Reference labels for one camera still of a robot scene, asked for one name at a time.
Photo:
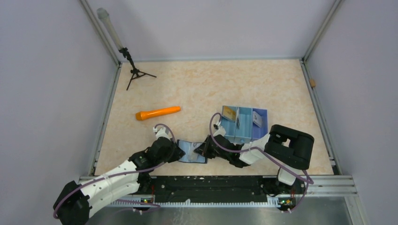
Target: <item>white microphone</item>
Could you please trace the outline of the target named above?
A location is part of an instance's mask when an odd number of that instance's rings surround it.
[[[109,18],[109,13],[104,8],[99,8],[97,9],[97,16],[98,19],[100,19],[101,22],[104,24],[117,49],[123,49],[122,42],[120,41],[119,36],[117,35],[115,28],[111,23],[111,19]]]

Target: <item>table surface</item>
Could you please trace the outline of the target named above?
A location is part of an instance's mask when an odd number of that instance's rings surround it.
[[[96,175],[105,173],[155,141],[152,127],[168,125],[176,136],[202,142],[209,134],[211,116],[223,105],[268,110],[268,128],[281,124],[315,138],[309,174],[333,174],[329,156],[304,80],[299,60],[228,60],[141,62],[136,67],[156,75],[130,81],[124,63],[116,87]],[[137,121],[135,114],[170,106],[181,111]],[[151,175],[275,175],[278,166],[268,159],[236,168],[221,158],[207,164],[174,162]]]

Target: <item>wooden block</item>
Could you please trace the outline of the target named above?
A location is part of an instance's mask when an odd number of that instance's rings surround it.
[[[316,86],[314,79],[310,79],[310,86],[311,86],[311,88],[314,88]]]

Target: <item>blue storage box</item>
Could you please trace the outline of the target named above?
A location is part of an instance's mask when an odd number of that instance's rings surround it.
[[[236,111],[237,107],[235,106],[229,106],[229,108],[231,108],[232,110]],[[230,142],[234,142],[235,141],[235,129],[236,129],[236,123],[232,122],[230,120],[227,120],[224,117],[221,117],[221,126],[225,129],[225,131],[227,132],[224,137],[226,139],[228,139],[228,141]]]
[[[253,112],[258,113],[262,118],[262,127],[259,127],[256,124],[252,123],[253,125],[252,141],[255,141],[262,138],[264,135],[268,133],[268,116],[266,109],[253,108]]]
[[[239,107],[239,124],[236,124],[235,143],[249,143],[252,140],[253,109]]]

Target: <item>purple compartment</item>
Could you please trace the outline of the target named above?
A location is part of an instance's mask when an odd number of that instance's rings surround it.
[[[262,117],[262,123],[263,123],[262,127],[259,127],[255,123],[253,123],[252,141],[255,141],[262,138],[264,135],[268,133],[268,115],[266,109],[253,108],[253,112],[258,113]]]

